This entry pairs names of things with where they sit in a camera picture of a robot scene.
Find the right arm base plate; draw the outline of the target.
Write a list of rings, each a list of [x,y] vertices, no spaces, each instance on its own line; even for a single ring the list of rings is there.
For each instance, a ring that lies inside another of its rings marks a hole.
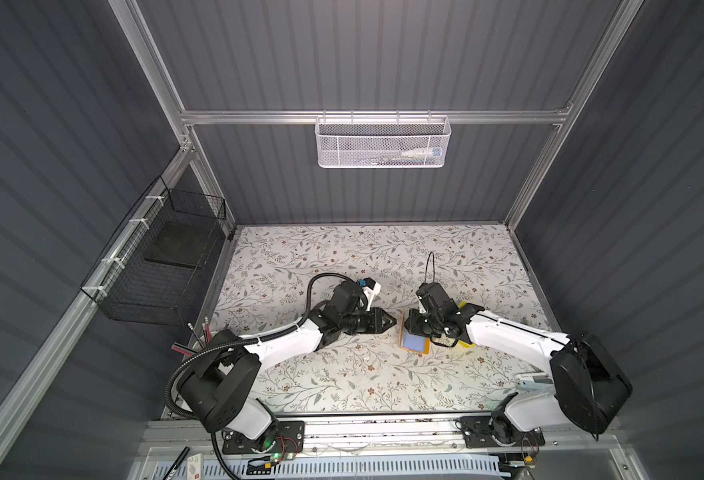
[[[546,444],[540,429],[523,432],[501,417],[462,416],[455,425],[468,448],[533,447],[537,450]]]

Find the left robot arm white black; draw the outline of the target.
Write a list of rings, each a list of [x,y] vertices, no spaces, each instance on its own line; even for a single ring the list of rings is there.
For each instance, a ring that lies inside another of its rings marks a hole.
[[[238,336],[224,329],[173,371],[164,402],[174,415],[193,419],[211,435],[229,431],[265,451],[278,436],[279,421],[251,397],[259,374],[294,357],[315,353],[343,335],[379,335],[397,320],[373,302],[382,285],[367,277],[320,273],[307,286],[304,311],[292,323]]]

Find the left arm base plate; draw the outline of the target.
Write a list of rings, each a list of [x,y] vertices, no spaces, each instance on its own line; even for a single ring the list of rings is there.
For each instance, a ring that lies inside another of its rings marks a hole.
[[[301,453],[304,447],[305,430],[306,423],[295,420],[278,420],[255,439],[250,439],[239,432],[226,430],[222,433],[221,450],[225,455]]]

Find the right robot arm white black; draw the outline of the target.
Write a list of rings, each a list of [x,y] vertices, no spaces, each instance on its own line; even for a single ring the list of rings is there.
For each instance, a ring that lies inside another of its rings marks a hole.
[[[538,369],[549,381],[517,388],[492,411],[484,432],[514,445],[537,429],[571,424],[597,438],[630,399],[634,387],[599,338],[589,332],[546,331],[506,319],[480,305],[459,305],[437,282],[416,291],[408,333],[431,341],[489,347]]]

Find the yellow leather card holder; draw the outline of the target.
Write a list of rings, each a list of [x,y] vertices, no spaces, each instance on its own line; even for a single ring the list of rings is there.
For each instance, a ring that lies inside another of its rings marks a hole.
[[[430,340],[426,337],[412,334],[408,330],[409,320],[418,315],[419,312],[414,309],[410,309],[407,313],[403,314],[399,332],[399,346],[403,350],[426,355],[430,352]]]

